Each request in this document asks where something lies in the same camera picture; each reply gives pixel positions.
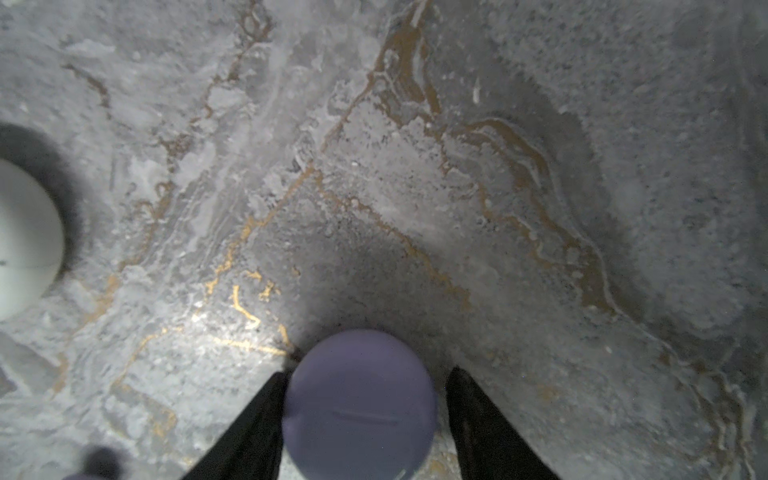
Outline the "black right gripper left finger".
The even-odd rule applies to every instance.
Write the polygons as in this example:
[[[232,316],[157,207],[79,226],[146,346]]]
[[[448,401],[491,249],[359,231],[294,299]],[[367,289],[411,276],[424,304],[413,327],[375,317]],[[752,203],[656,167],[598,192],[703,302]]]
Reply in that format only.
[[[276,480],[289,379],[286,372],[273,374],[184,480]]]

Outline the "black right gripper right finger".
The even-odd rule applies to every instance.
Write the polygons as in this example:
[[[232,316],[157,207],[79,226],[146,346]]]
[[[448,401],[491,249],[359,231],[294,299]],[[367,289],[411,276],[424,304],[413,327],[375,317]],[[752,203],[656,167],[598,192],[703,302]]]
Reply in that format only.
[[[446,400],[462,479],[559,479],[466,370],[451,370]]]

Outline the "purple earbud charging case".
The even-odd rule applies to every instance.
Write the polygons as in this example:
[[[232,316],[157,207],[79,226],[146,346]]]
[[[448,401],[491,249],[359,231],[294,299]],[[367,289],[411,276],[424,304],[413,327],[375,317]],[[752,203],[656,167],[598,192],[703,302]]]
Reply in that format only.
[[[298,364],[286,390],[284,444],[307,479],[411,479],[436,428],[428,370],[384,332],[328,337]]]

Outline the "white earbud charging case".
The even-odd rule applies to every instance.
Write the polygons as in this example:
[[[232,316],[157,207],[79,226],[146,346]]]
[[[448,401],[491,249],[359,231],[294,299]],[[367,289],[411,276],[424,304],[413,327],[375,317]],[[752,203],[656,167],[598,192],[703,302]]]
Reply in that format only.
[[[55,281],[65,254],[64,226],[47,190],[1,161],[1,318],[35,304]]]

